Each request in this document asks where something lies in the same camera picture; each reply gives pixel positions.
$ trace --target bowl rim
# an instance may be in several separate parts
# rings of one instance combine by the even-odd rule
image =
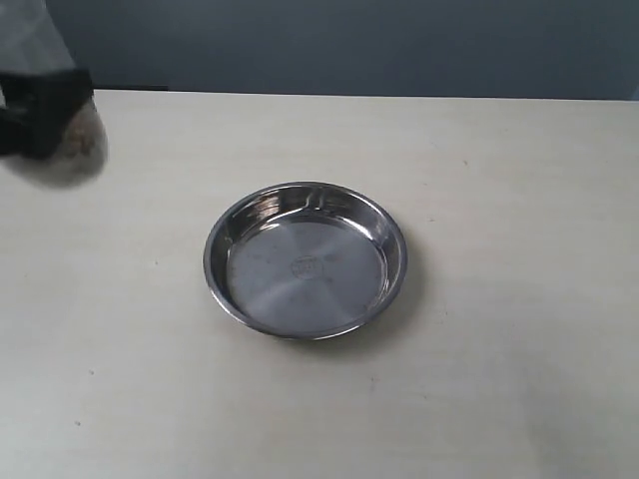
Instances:
[[[220,234],[222,227],[227,222],[227,220],[232,217],[235,213],[237,213],[241,208],[245,207],[258,197],[273,193],[275,191],[287,189],[287,188],[297,188],[297,187],[316,187],[316,188],[326,188],[337,190],[341,193],[348,194],[350,196],[355,197],[359,201],[368,205],[371,209],[373,209],[378,215],[383,217],[384,221],[390,227],[392,231],[392,235],[395,237],[398,245],[398,268],[397,268],[397,276],[395,282],[391,285],[388,292],[381,298],[378,304],[375,305],[372,309],[369,309],[365,314],[358,316],[352,322],[345,324],[344,326],[335,327],[332,329],[327,329],[326,331],[313,331],[311,333],[287,333],[285,331],[277,330],[272,327],[267,327],[254,318],[247,316],[242,311],[237,309],[233,303],[227,298],[225,294],[222,293],[222,289],[220,285],[215,279],[211,268],[211,253],[213,249],[213,243],[215,239]],[[320,339],[328,339],[331,337],[341,336],[343,334],[347,334],[355,329],[362,327],[365,324],[368,324],[373,319],[378,317],[385,309],[387,309],[390,304],[396,299],[403,281],[406,276],[407,268],[408,268],[408,250],[406,246],[406,241],[404,238],[401,229],[399,228],[396,221],[393,217],[379,204],[371,200],[370,198],[358,193],[354,190],[351,190],[346,187],[342,187],[339,185],[334,185],[331,183],[323,183],[323,182],[287,182],[280,183],[277,185],[273,185],[270,187],[262,188],[257,190],[254,193],[251,193],[239,201],[235,202],[232,206],[230,206],[215,222],[214,226],[211,228],[209,232],[209,236],[207,237],[207,242],[204,248],[204,256],[203,256],[203,265],[204,265],[204,274],[207,281],[207,285],[209,290],[220,307],[231,317],[233,317],[238,322],[243,325],[253,329],[255,331],[261,332],[263,334],[267,334],[274,337],[284,338],[284,339],[306,339],[306,340],[320,340]]]

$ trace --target white table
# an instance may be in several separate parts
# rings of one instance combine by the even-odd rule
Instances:
[[[97,181],[0,170],[0,477],[634,478],[639,104],[99,92]],[[314,180],[409,241],[302,344],[208,292],[216,218]]]

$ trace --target metal bowl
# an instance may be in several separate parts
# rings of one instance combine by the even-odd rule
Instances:
[[[394,300],[406,244],[390,215],[335,185],[288,183],[233,205],[207,240],[204,270],[222,308],[252,329],[338,336]]]

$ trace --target gray wall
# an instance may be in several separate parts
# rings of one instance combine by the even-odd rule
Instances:
[[[48,0],[97,83],[629,99],[639,0]]]

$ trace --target black object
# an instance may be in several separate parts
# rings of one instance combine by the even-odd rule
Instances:
[[[65,130],[93,97],[87,70],[47,75],[0,73],[5,108],[0,108],[0,155],[34,159],[50,157]]]

